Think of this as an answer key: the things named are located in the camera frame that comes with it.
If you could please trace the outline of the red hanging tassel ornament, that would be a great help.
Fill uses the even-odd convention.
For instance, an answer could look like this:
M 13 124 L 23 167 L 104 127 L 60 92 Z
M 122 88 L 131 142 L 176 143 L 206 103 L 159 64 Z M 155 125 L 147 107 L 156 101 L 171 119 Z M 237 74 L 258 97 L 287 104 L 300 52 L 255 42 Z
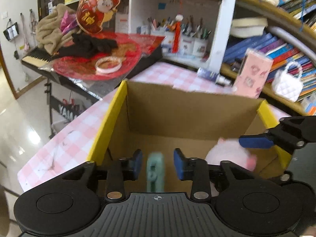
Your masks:
M 172 42 L 172 50 L 171 52 L 173 54 L 178 53 L 179 51 L 179 42 L 181 40 L 181 25 L 182 25 L 183 16 L 181 14 L 178 14 L 175 18 L 175 24 L 174 24 L 174 40 Z

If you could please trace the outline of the black plush cloth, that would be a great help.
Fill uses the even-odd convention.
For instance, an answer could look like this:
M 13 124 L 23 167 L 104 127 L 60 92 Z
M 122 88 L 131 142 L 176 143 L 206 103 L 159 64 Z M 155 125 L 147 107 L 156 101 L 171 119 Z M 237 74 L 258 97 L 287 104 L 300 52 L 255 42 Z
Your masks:
M 112 39 L 98 39 L 87 34 L 72 34 L 73 44 L 61 47 L 53 59 L 62 57 L 82 57 L 91 58 L 97 53 L 111 54 L 113 49 L 118 48 L 118 44 Z

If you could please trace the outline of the white quilted pearl purse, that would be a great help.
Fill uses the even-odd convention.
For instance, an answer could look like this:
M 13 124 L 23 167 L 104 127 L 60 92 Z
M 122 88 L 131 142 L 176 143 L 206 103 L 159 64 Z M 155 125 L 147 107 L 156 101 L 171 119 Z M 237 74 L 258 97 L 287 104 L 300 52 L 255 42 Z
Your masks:
M 288 73 L 288 69 L 294 66 L 298 69 L 298 76 Z M 291 102 L 296 102 L 303 90 L 304 84 L 301 82 L 303 69 L 298 62 L 289 62 L 284 70 L 278 70 L 272 82 L 272 90 L 276 95 L 281 96 Z

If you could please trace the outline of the pink cylindrical pen holder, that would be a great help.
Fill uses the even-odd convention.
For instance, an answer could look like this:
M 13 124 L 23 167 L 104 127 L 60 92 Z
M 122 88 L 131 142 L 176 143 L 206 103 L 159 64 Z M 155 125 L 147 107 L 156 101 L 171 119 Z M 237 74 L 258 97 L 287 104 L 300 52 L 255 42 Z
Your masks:
M 272 64 L 273 60 L 264 53 L 248 48 L 232 92 L 238 96 L 257 99 L 266 83 Z

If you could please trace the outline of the electric keyboard piano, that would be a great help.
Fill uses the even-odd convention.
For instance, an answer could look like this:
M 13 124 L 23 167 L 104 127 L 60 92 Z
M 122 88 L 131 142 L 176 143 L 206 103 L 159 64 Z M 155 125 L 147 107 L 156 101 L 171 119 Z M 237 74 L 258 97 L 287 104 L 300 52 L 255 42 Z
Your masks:
M 113 76 L 96 74 L 92 62 L 83 58 L 63 57 L 52 60 L 43 49 L 31 50 L 22 58 L 23 66 L 46 77 L 83 97 L 93 104 L 109 94 L 124 79 L 131 79 L 162 58 L 162 47 L 150 47 L 149 53 L 141 53 L 135 65 L 123 62 L 122 67 Z

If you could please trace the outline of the pink checkered table mat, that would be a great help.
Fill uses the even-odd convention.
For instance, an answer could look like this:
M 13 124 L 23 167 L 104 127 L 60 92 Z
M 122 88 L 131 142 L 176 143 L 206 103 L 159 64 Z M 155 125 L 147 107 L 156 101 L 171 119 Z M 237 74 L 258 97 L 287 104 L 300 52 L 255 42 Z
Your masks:
M 169 63 L 155 63 L 133 80 L 185 91 L 227 94 L 229 88 Z M 17 173 L 24 192 L 86 161 L 115 92 L 92 105 L 41 148 Z

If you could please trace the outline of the large pink plush pig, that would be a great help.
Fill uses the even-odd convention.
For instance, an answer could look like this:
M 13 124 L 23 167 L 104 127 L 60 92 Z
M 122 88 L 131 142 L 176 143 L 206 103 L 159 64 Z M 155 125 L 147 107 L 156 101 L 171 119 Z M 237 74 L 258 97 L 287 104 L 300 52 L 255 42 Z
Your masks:
M 254 171 L 257 157 L 243 148 L 238 139 L 219 138 L 217 144 L 209 150 L 205 161 L 210 165 L 220 165 L 221 161 L 231 161 L 249 171 Z

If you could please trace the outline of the green correction tape dispenser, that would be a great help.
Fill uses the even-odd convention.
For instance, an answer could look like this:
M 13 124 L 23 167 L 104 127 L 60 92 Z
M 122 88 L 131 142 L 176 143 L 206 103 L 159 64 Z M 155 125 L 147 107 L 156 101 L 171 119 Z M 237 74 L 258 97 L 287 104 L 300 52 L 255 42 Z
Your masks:
M 161 152 L 153 152 L 148 156 L 146 179 L 147 192 L 163 193 L 165 191 L 165 159 Z

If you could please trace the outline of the beige blanket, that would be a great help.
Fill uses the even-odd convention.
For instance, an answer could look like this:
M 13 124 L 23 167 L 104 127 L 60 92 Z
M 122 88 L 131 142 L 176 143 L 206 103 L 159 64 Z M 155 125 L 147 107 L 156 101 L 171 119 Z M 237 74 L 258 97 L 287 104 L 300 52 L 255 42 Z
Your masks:
M 63 34 L 60 30 L 62 18 L 68 12 L 71 16 L 75 16 L 75 10 L 67 7 L 64 4 L 58 4 L 51 14 L 39 21 L 36 26 L 35 37 L 38 42 L 38 47 L 45 49 L 50 55 L 56 53 L 60 47 L 72 39 L 72 34 L 80 33 L 79 27 L 75 27 L 67 34 Z

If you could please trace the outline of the white tape roll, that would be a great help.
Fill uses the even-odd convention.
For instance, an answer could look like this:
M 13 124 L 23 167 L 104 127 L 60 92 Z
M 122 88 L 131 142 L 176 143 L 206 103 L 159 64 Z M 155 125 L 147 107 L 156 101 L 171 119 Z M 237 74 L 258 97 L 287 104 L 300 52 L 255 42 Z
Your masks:
M 115 56 L 100 58 L 95 63 L 96 73 L 111 74 L 117 72 L 122 67 L 122 60 Z

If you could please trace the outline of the red fortune god decoration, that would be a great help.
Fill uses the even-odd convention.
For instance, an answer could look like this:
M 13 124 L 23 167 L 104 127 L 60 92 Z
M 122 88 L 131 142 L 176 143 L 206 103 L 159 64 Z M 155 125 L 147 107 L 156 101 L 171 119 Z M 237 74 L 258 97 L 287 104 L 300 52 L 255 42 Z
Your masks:
M 87 34 L 103 30 L 103 23 L 112 19 L 120 0 L 80 0 L 76 12 L 78 26 Z

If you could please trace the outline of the yellow cardboard box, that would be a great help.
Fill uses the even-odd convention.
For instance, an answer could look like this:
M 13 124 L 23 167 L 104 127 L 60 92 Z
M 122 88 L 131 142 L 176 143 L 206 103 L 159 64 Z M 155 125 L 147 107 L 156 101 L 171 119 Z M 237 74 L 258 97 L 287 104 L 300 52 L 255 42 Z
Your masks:
M 262 99 L 182 91 L 168 85 L 123 81 L 101 122 L 88 160 L 110 165 L 140 149 L 147 158 L 161 152 L 165 158 L 165 191 L 191 191 L 180 181 L 173 152 L 205 158 L 219 138 L 260 134 L 279 120 Z

